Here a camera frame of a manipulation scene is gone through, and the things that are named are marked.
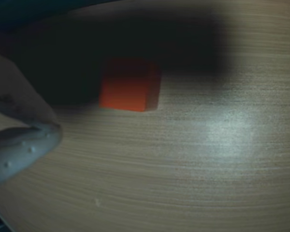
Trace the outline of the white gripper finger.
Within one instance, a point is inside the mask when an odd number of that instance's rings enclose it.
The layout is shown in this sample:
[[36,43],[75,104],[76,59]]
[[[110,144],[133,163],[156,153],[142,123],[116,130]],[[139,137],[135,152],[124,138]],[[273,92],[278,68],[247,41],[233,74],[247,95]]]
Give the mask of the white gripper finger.
[[0,130],[0,184],[52,151],[62,139],[60,125]]
[[36,129],[60,132],[52,108],[36,92],[23,73],[8,58],[0,55],[0,115],[6,126],[1,130]]

